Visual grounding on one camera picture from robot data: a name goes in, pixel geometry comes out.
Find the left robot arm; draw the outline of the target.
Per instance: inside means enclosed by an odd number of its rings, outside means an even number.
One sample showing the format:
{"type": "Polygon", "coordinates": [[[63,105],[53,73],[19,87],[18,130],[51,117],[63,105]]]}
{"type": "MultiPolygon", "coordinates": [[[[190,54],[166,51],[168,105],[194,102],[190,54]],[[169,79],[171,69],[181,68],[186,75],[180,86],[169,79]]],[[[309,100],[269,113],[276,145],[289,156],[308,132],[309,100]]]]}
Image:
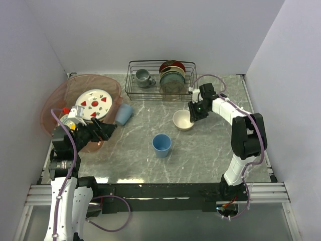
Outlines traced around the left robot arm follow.
{"type": "Polygon", "coordinates": [[[109,140],[117,126],[94,117],[92,121],[77,124],[74,131],[65,125],[53,130],[49,164],[52,199],[45,240],[82,240],[89,203],[99,197],[96,179],[78,176],[78,153],[89,142],[109,140]]]}

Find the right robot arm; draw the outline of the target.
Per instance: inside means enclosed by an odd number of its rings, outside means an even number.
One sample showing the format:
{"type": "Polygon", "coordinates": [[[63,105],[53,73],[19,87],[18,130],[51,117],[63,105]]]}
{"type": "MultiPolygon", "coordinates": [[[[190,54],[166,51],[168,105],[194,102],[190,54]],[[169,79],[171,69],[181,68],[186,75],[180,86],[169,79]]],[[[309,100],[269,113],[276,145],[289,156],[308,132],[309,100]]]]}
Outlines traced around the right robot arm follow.
{"type": "Polygon", "coordinates": [[[248,166],[255,165],[254,159],[258,156],[264,159],[267,140],[263,116],[244,111],[225,95],[217,94],[211,83],[203,84],[198,89],[189,87],[188,92],[192,96],[188,103],[192,123],[213,112],[232,127],[233,157],[219,184],[220,196],[231,200],[243,190],[241,186],[248,166]]]}

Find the blue bottom plate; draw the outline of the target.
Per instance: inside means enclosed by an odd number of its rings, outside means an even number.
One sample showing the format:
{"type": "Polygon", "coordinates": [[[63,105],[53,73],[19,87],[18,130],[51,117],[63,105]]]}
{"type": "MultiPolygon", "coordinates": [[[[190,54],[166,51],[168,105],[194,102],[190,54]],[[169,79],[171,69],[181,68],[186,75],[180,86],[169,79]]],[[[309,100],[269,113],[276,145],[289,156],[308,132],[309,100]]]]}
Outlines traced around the blue bottom plate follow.
{"type": "Polygon", "coordinates": [[[101,89],[88,90],[81,94],[75,102],[75,105],[84,107],[83,119],[85,121],[91,121],[92,117],[98,120],[104,119],[112,104],[111,95],[101,89]]]}

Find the light blue cup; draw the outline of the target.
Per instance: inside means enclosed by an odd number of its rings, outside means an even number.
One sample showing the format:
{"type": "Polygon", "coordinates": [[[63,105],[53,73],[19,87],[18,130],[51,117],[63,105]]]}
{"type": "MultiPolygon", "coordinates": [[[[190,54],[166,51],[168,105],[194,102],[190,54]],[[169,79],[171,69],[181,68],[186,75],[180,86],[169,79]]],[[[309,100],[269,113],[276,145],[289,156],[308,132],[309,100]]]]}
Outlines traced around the light blue cup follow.
{"type": "Polygon", "coordinates": [[[119,126],[123,126],[129,120],[132,113],[133,108],[130,105],[123,103],[118,109],[114,122],[119,126]]]}

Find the plain cream bowl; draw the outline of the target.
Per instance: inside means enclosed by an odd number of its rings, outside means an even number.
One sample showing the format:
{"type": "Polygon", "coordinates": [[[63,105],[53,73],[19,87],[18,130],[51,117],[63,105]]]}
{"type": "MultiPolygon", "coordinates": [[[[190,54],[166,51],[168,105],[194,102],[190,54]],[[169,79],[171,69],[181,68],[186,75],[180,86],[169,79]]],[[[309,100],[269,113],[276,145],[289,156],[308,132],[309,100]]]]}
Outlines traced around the plain cream bowl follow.
{"type": "Polygon", "coordinates": [[[190,117],[189,110],[178,110],[173,115],[173,123],[180,131],[188,131],[194,125],[194,123],[190,121],[190,117]]]}

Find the blue plastic cup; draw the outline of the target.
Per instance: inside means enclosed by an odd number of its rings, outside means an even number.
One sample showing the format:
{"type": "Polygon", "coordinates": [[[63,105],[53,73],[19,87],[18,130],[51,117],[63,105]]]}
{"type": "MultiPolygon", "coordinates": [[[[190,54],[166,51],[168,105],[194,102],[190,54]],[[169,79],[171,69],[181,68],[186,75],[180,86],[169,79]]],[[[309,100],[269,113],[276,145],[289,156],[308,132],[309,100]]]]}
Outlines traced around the blue plastic cup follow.
{"type": "Polygon", "coordinates": [[[165,158],[170,150],[172,141],[166,134],[157,134],[152,140],[152,146],[158,158],[165,158]]]}

